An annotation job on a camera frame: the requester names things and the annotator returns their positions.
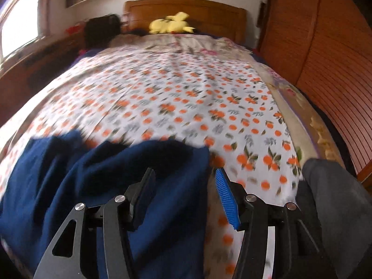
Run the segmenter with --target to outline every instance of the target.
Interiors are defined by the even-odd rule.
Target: person's leg
[[[348,278],[363,257],[364,267],[372,265],[372,199],[367,191],[336,162],[310,159],[302,173],[308,186],[299,184],[297,204],[312,225],[319,228],[320,223],[322,242],[337,276]]]

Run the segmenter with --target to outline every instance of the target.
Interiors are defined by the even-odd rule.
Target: orange fruit pattern
[[[231,181],[254,190],[266,202],[281,205],[295,195],[301,175],[299,151],[267,85],[249,63],[220,60],[218,51],[175,52],[183,49],[178,42],[187,36],[149,45],[153,48],[145,52],[128,45],[103,52],[94,62],[82,59],[56,79],[61,86],[35,113],[0,176],[10,175],[30,137],[78,129],[89,148],[104,140],[131,144],[176,139],[208,146],[211,166],[224,167]],[[227,39],[221,42],[241,49]],[[210,278],[219,279],[219,273],[231,278],[242,235],[228,224],[219,198],[210,195],[213,190],[208,193],[207,227],[212,230],[205,244],[206,265],[213,266]],[[218,263],[213,256],[217,249],[233,255]]]

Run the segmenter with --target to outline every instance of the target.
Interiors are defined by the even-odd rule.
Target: bed
[[[301,92],[237,44],[245,41],[243,9],[205,0],[129,1],[125,30],[147,29],[153,19],[177,11],[214,37],[119,35],[53,80],[1,128],[0,196],[30,137],[71,129],[89,147],[168,138],[206,145],[212,166],[225,167],[231,180],[276,205],[295,200],[309,158],[344,165]],[[213,180],[208,203],[205,276],[231,278],[242,234],[227,225]],[[271,274],[273,249],[269,236],[264,278]]]

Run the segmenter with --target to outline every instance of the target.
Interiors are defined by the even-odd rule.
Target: stuffed animal
[[[193,27],[189,27],[185,20],[189,17],[187,13],[180,12],[175,16],[167,16],[165,19],[158,19],[150,23],[150,33],[194,33]]]

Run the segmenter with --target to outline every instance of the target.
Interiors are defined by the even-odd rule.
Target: black mount
[[[46,249],[34,279],[98,279],[96,228],[103,228],[108,279],[136,279],[127,231],[143,222],[155,190],[148,168],[141,182],[130,185],[105,205],[78,203]]]
[[[266,204],[243,186],[224,176],[238,205],[240,225],[245,231],[233,279],[262,279],[265,268],[267,232],[275,227],[275,256],[272,279],[337,279],[322,246],[303,214],[293,202]]]

